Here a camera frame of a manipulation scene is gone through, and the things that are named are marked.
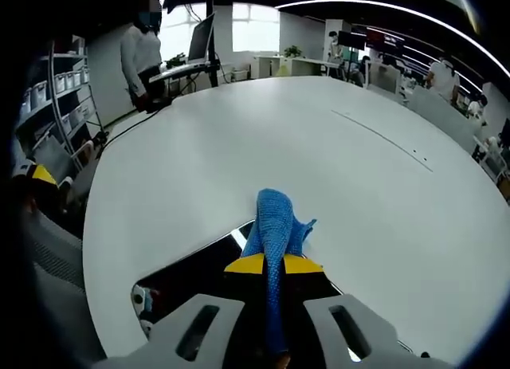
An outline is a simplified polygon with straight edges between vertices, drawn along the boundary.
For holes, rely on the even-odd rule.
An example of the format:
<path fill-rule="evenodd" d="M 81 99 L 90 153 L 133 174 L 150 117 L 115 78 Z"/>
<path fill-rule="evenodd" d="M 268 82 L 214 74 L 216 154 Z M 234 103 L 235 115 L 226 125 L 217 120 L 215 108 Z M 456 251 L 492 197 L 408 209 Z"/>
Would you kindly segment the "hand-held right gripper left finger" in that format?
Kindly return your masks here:
<path fill-rule="evenodd" d="M 149 340 L 95 368 L 223 368 L 263 344 L 267 265 L 263 253 L 241 257 L 223 273 L 218 295 L 197 294 L 151 327 Z"/>

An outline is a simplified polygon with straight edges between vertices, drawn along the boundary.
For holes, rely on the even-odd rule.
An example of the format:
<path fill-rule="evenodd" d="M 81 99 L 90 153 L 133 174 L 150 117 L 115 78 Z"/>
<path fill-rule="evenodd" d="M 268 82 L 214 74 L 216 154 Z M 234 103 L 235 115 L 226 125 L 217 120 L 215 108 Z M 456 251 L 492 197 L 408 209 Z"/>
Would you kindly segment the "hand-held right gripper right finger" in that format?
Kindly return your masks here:
<path fill-rule="evenodd" d="M 415 355 L 395 327 L 305 257 L 282 260 L 282 321 L 295 368 L 451 368 L 428 353 Z"/>

